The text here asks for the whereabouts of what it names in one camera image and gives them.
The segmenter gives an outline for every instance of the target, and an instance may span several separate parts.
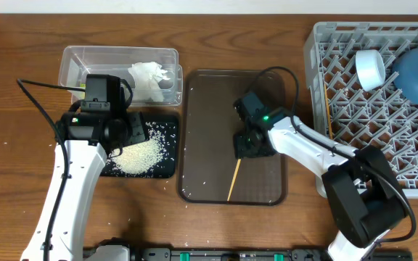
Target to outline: wooden table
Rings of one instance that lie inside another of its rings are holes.
[[[54,161],[54,134],[16,78],[56,83],[69,45],[173,47],[185,75],[195,69],[292,68],[303,83],[300,116],[310,125],[303,44],[314,23],[329,20],[418,21],[418,16],[0,14],[0,260],[18,260],[30,241]],[[294,90],[288,79],[285,83],[291,103]],[[30,91],[54,119],[70,105],[66,91]],[[277,207],[187,204],[176,193],[176,175],[169,180],[100,178],[85,245],[113,236],[138,247],[328,245],[337,229],[327,200],[316,192],[314,175],[292,159],[288,175],[287,200]],[[418,221],[418,200],[411,205]],[[391,236],[408,229],[405,220]],[[411,240],[385,247],[410,249],[418,260],[418,226]]]

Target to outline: white paper towel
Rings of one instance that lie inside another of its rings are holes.
[[[159,82],[164,78],[166,70],[156,62],[137,62],[133,64],[128,72],[135,80],[133,100],[163,102],[164,96],[159,87]]]

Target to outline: white cup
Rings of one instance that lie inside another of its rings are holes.
[[[385,65],[377,50],[357,51],[356,71],[365,91],[373,90],[385,82]]]

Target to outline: wooden stick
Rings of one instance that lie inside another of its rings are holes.
[[[328,97],[327,97],[327,84],[325,82],[324,82],[324,91],[325,91],[325,105],[327,106],[328,135],[330,139],[333,140],[332,119],[330,118],[330,108],[329,108]]]
[[[230,201],[231,191],[233,190],[233,186],[235,185],[235,181],[236,181],[236,179],[237,179],[238,169],[239,169],[239,164],[240,164],[240,162],[241,162],[241,159],[238,159],[238,162],[237,162],[237,167],[235,168],[235,172],[233,173],[233,179],[231,180],[231,186],[230,186],[229,197],[226,199],[227,201]]]

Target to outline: plastic dish rack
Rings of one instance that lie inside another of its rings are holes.
[[[395,88],[391,67],[415,48],[418,22],[318,22],[304,46],[316,131],[358,149],[380,148],[412,199],[418,198],[418,105]],[[356,52],[366,49],[378,50],[386,68],[383,86],[369,92],[355,66]]]

